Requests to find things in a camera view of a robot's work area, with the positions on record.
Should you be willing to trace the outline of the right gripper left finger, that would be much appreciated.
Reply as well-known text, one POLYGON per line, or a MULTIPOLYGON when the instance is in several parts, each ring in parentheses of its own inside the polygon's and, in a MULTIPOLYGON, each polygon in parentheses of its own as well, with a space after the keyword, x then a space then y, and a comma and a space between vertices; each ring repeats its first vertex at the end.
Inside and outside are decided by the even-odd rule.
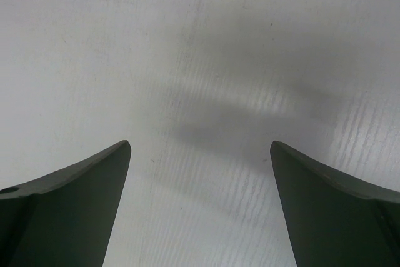
POLYGON ((131 158, 120 141, 1 190, 1 266, 102 266, 131 158))

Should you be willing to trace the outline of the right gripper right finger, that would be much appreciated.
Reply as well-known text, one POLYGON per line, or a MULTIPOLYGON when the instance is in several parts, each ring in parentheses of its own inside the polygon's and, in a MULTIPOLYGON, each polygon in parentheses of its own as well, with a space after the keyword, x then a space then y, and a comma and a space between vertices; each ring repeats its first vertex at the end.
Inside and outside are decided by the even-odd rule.
POLYGON ((279 141, 270 155, 298 266, 399 266, 399 192, 279 141))

